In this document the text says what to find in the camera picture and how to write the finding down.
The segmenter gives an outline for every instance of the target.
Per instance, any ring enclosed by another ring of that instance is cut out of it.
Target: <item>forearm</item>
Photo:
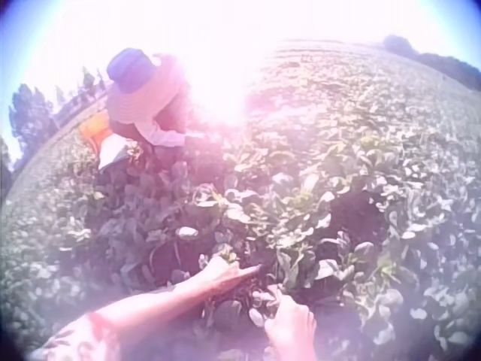
[[[156,327],[202,303],[211,295],[209,284],[196,276],[181,284],[122,299],[97,311],[109,321],[125,344],[140,341]]]
[[[317,361],[314,350],[288,350],[286,352],[277,351],[277,359],[279,361]]]

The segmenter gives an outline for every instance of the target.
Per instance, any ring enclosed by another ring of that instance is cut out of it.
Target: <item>white cloth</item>
[[[139,133],[152,145],[163,147],[183,147],[186,136],[174,130],[165,131],[160,129],[159,124],[152,119],[148,122],[135,123]]]

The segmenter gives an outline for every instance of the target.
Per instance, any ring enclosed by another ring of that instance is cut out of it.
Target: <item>hat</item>
[[[172,56],[148,56],[127,48],[110,61],[113,81],[107,95],[109,117],[123,124],[152,120],[179,92],[183,72]]]

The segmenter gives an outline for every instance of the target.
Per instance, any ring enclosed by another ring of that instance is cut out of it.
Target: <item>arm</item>
[[[155,293],[130,296],[101,308],[97,314],[114,327],[124,345],[127,340],[132,345],[149,331],[209,297],[229,291],[258,270],[259,267],[239,269],[236,263],[228,264],[214,257],[203,271],[187,281]]]
[[[183,147],[186,141],[184,134],[173,130],[165,131],[160,129],[159,124],[151,119],[148,122],[136,123],[135,127],[139,133],[152,145],[164,147]]]
[[[316,319],[307,306],[295,303],[290,296],[281,296],[275,318],[265,323],[265,332],[280,361],[316,361],[316,327]]]

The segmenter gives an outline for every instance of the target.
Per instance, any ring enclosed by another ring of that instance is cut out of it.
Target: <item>crop field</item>
[[[182,156],[136,145],[104,174],[73,126],[42,149],[2,209],[1,311],[19,346],[214,254],[265,267],[137,359],[268,359],[274,284],[316,315],[323,360],[433,361],[469,345],[481,95],[379,50],[293,42],[266,62],[246,117],[236,139],[193,119],[206,137]]]

